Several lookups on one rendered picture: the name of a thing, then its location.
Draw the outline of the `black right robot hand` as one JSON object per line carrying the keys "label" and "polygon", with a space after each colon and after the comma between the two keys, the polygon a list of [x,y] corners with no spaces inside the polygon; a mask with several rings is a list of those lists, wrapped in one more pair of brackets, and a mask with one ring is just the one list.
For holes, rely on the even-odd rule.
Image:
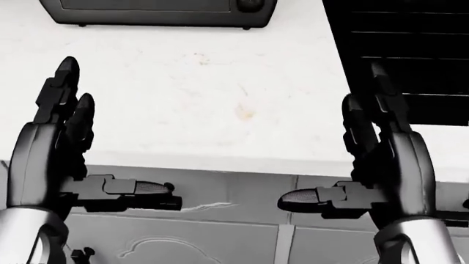
{"label": "black right robot hand", "polygon": [[413,131],[403,94],[373,61],[369,83],[342,101],[343,140],[353,155],[352,180],[282,195],[277,206],[324,219],[359,219],[368,213],[382,229],[408,217],[436,212],[435,173],[422,136]]}

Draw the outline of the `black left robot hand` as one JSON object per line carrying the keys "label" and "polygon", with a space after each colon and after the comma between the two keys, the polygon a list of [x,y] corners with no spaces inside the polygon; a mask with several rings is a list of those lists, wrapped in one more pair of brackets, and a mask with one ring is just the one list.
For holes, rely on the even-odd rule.
{"label": "black left robot hand", "polygon": [[52,210],[66,219],[74,207],[89,213],[130,208],[181,210],[174,185],[91,175],[84,153],[92,146],[95,101],[77,97],[80,67],[67,56],[47,78],[36,99],[37,113],[15,143],[8,171],[7,207]]}

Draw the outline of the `grey cabinet door with relief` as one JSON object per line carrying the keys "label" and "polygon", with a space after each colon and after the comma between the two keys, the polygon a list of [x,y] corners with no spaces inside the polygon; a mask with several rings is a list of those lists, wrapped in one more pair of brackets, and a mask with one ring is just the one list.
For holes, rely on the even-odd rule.
{"label": "grey cabinet door with relief", "polygon": [[68,245],[91,264],[274,264],[277,226],[73,215]]}
{"label": "grey cabinet door with relief", "polygon": [[296,227],[289,264],[378,264],[374,233]]}

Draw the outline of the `black toaster oven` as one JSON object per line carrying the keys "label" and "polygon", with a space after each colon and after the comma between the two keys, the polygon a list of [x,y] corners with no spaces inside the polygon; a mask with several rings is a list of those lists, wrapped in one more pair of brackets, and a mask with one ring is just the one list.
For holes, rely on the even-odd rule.
{"label": "black toaster oven", "polygon": [[88,26],[264,28],[278,0],[259,12],[241,12],[236,0],[39,0],[53,21]]}

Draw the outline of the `black toaster oven knob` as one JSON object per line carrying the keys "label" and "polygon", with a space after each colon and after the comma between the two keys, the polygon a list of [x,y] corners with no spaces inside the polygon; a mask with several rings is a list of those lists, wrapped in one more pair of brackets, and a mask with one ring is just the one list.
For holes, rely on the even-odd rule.
{"label": "black toaster oven knob", "polygon": [[265,0],[236,0],[237,9],[241,12],[259,12]]}

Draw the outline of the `black slatted rack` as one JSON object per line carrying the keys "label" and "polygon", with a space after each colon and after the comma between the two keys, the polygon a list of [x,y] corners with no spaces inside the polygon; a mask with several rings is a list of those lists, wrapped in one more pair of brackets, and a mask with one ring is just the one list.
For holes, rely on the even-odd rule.
{"label": "black slatted rack", "polygon": [[414,125],[469,127],[469,0],[322,0],[347,83],[379,63]]}

